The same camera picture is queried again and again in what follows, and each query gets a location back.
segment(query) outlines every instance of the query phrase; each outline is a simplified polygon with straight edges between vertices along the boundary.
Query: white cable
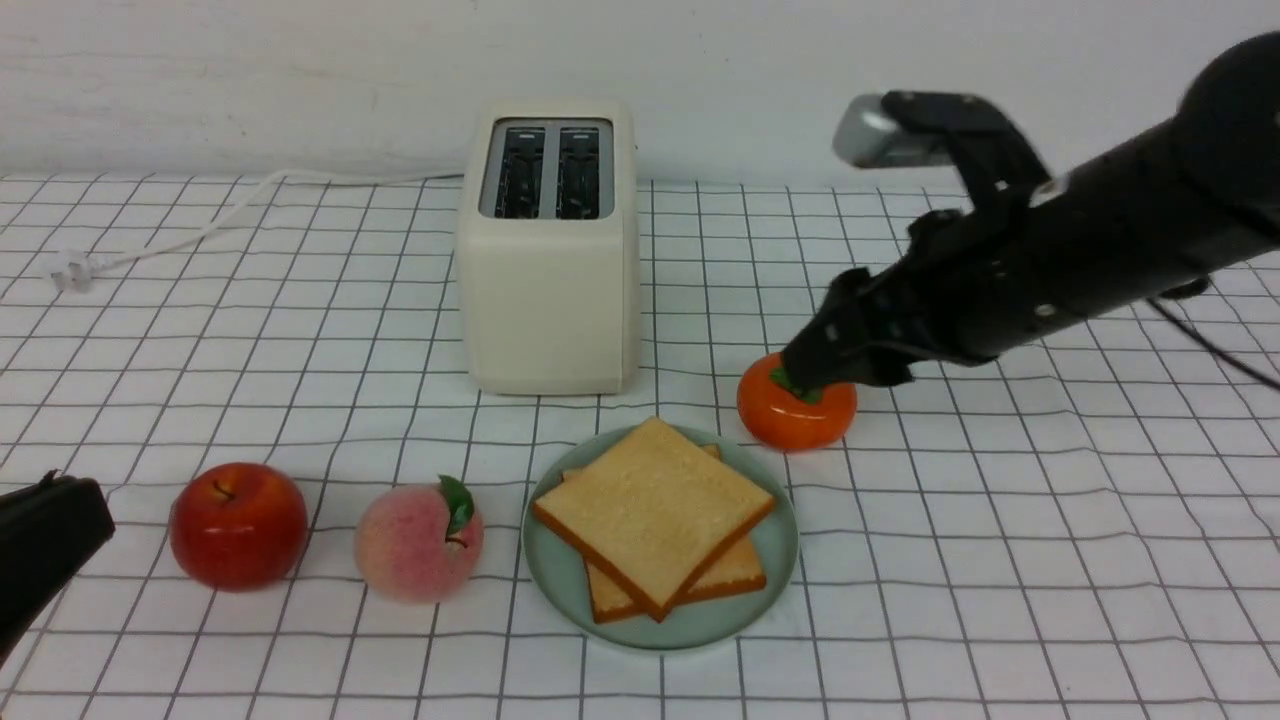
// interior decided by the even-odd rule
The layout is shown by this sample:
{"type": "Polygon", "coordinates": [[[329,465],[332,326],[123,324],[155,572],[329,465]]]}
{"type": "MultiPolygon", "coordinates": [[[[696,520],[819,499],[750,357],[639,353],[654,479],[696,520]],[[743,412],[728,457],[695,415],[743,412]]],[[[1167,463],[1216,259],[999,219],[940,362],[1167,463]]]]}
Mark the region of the white cable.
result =
{"type": "Polygon", "coordinates": [[[248,208],[253,200],[262,193],[264,190],[271,187],[275,183],[284,182],[284,178],[308,178],[314,183],[323,184],[335,184],[335,186],[378,186],[378,184],[398,184],[404,182],[417,182],[428,179],[443,179],[443,178],[456,178],[461,177],[462,173],[458,170],[440,170],[430,173],[419,173],[415,176],[404,177],[387,177],[387,178],[371,178],[361,176],[342,176],[334,173],[321,173],[316,170],[276,170],[264,178],[257,186],[239,202],[232,206],[230,211],[220,218],[214,218],[205,227],[193,232],[192,234],[170,242],[168,245],[161,245],[156,247],[145,247],[142,250],[136,250],[133,252],[119,252],[113,255],[100,255],[90,256],[78,250],[61,250],[54,258],[45,263],[45,275],[49,277],[58,290],[74,290],[77,292],[84,292],[88,290],[93,275],[101,274],[104,270],[124,265],[127,263],[136,263],[143,258],[151,258],[154,255],[163,255],[165,252],[173,252],[174,250],[180,250],[188,245],[193,245],[207,237],[209,234],[218,232],[227,223],[229,223],[236,215],[242,213],[248,208]]]}

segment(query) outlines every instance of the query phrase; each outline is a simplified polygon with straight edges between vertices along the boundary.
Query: grid tablecloth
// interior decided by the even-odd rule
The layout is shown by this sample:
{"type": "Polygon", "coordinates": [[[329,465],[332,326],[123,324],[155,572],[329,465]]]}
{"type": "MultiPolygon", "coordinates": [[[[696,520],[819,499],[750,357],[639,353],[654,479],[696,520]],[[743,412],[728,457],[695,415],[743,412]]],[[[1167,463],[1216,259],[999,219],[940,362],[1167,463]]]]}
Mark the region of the grid tablecloth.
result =
{"type": "MultiPolygon", "coordinates": [[[[285,183],[193,251],[56,295],[41,255],[172,241],[256,178],[0,179],[0,489],[109,487],[116,537],[0,667],[5,720],[1252,719],[1280,712],[1280,395],[1146,307],[984,368],[863,388],[844,441],[751,445],[740,373],[851,263],[883,268],[956,187],[644,183],[644,357],[623,395],[506,398],[465,374],[457,183],[285,183]],[[575,443],[658,413],[750,446],[803,553],[735,642],[621,653],[520,561],[529,488],[575,443]],[[269,461],[314,515],[287,583],[215,594],[166,550],[198,469],[269,461]],[[356,520],[393,483],[465,477],[489,521],[465,593],[366,592],[356,520]]],[[[1266,372],[1280,259],[1181,304],[1266,372]]]]}

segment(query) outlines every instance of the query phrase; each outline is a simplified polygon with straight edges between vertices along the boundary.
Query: robotic arm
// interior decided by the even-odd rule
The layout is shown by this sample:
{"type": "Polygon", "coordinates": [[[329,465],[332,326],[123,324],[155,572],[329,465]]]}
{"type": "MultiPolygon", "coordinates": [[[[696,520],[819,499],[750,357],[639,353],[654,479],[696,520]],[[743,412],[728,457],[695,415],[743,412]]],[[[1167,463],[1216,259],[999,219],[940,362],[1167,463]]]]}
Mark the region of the robotic arm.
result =
{"type": "Polygon", "coordinates": [[[1190,297],[1280,249],[1280,32],[1225,51],[1174,117],[1057,178],[973,95],[858,97],[833,145],[859,168],[954,164],[974,209],[918,218],[874,277],[836,277],[782,350],[792,384],[892,387],[920,360],[982,365],[1138,300],[1190,297]]]}

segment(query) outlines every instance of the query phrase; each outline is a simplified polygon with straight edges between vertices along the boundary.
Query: bread slice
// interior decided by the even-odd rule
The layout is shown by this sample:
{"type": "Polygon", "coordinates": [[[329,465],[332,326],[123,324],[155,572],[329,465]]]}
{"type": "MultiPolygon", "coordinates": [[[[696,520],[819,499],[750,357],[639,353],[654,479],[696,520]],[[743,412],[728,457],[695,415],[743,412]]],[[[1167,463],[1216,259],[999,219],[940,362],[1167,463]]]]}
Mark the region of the bread slice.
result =
{"type": "MultiPolygon", "coordinates": [[[[703,451],[719,460],[718,445],[704,445],[703,451]]],[[[561,480],[566,483],[581,478],[581,470],[564,470],[561,480]]],[[[586,583],[591,592],[591,616],[596,623],[614,623],[643,615],[644,610],[636,605],[617,583],[609,579],[599,568],[584,559],[586,565],[586,583]]],[[[721,597],[731,597],[764,589],[768,577],[760,566],[760,557],[755,552],[755,543],[750,537],[733,543],[728,551],[707,569],[701,577],[681,596],[676,605],[689,605],[721,597]]]]}
{"type": "Polygon", "coordinates": [[[657,621],[769,512],[767,491],[649,418],[532,512],[657,621]]]}

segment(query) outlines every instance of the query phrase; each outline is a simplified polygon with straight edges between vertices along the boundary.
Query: toaster slot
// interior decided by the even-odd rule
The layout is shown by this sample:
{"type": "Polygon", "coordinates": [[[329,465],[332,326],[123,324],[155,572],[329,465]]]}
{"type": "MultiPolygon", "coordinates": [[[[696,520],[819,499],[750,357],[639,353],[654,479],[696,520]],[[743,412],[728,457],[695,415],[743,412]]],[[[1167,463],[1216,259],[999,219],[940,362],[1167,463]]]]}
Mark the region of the toaster slot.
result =
{"type": "Polygon", "coordinates": [[[495,218],[536,218],[541,209],[547,129],[511,127],[503,136],[495,218]]]}
{"type": "Polygon", "coordinates": [[[594,220],[600,217],[600,131],[570,127],[559,131],[556,217],[594,220]]]}

